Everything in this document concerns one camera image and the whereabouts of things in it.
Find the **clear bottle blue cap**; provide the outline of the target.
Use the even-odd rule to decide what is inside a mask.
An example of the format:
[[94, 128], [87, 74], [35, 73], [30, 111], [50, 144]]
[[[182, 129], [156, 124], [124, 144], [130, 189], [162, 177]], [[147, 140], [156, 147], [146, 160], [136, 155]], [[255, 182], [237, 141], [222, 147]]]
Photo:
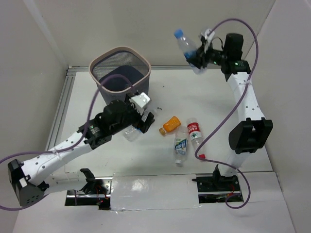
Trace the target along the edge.
[[195, 43], [191, 39], [189, 39], [187, 36], [185, 36], [185, 34], [183, 33], [181, 29], [176, 30], [174, 32], [174, 36], [177, 40], [180, 50], [182, 51], [187, 63], [192, 68], [193, 72], [197, 75], [203, 74], [206, 68], [198, 69], [189, 63], [189, 57], [193, 55], [197, 55], [196, 51], [198, 47], [195, 45]]

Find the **clear bottle blue label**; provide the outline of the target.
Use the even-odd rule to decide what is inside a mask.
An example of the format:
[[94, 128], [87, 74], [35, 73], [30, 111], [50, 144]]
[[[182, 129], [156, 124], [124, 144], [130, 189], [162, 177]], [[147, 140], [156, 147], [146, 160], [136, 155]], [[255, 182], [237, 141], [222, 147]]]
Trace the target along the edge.
[[[147, 109], [144, 112], [144, 115], [142, 116], [142, 121], [143, 122], [146, 121], [149, 113], [152, 113], [154, 115], [154, 118], [157, 117], [157, 110], [156, 109]], [[142, 132], [139, 129], [137, 129], [134, 126], [132, 126], [132, 125], [128, 126], [127, 128], [125, 128], [122, 131], [122, 135], [129, 142], [135, 141], [141, 134], [142, 134]]]

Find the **bottle red label red cap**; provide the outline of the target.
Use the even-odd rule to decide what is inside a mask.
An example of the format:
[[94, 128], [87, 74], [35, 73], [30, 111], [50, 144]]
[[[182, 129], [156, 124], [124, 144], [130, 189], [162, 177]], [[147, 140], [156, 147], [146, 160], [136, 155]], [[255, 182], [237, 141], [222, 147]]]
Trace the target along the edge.
[[196, 151], [203, 142], [203, 135], [196, 118], [192, 117], [186, 121], [189, 137], [194, 151]]

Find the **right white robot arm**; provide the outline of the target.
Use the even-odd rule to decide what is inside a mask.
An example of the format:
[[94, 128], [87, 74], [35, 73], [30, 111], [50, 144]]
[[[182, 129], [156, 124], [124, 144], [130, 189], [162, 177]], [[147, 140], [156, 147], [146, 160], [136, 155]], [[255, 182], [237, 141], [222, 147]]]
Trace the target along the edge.
[[213, 37], [210, 29], [202, 33], [202, 44], [189, 61], [199, 68], [206, 68], [209, 64], [219, 65], [238, 104], [238, 124], [228, 136], [231, 148], [228, 160], [224, 165], [218, 164], [213, 171], [213, 187], [224, 190], [244, 161], [264, 146], [273, 123], [266, 119], [259, 107], [250, 79], [249, 63], [242, 59], [243, 36], [227, 34], [221, 50], [213, 48]]

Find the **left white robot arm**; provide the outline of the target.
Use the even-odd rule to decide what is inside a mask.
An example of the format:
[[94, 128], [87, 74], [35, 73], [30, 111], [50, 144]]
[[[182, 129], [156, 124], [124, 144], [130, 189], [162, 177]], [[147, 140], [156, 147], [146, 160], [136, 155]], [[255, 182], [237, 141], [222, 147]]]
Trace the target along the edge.
[[50, 193], [64, 190], [92, 193], [100, 182], [88, 168], [63, 175], [54, 172], [111, 141], [113, 135], [129, 126], [147, 132], [155, 121], [154, 114], [145, 112], [150, 102], [144, 92], [127, 94], [124, 101], [110, 102], [103, 112], [49, 151], [26, 161], [12, 160], [8, 164], [9, 180], [20, 206], [29, 207]]

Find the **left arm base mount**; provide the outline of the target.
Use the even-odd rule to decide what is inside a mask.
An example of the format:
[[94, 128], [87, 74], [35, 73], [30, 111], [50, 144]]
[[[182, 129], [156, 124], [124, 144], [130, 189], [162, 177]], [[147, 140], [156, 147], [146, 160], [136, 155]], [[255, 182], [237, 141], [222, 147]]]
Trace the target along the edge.
[[80, 171], [87, 183], [82, 189], [67, 191], [65, 206], [97, 206], [99, 210], [110, 210], [112, 177], [95, 177], [88, 168]]

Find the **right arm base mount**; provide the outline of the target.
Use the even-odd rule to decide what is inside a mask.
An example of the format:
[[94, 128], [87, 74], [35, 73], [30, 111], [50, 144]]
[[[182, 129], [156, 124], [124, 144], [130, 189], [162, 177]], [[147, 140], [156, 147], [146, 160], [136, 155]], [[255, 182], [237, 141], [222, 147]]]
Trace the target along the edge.
[[191, 180], [196, 183], [200, 204], [243, 202], [238, 177], [216, 177], [216, 175], [197, 176]]

